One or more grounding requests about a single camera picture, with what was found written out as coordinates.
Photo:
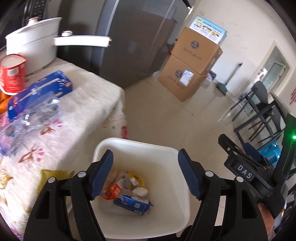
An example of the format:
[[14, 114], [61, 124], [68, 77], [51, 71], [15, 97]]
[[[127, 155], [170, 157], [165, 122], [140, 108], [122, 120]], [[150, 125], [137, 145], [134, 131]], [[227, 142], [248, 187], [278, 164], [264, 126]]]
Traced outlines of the person right hand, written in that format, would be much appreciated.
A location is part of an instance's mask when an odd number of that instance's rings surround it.
[[275, 220], [263, 203], [259, 203], [258, 208], [265, 224], [268, 240], [272, 240], [275, 237], [275, 232], [273, 230]]

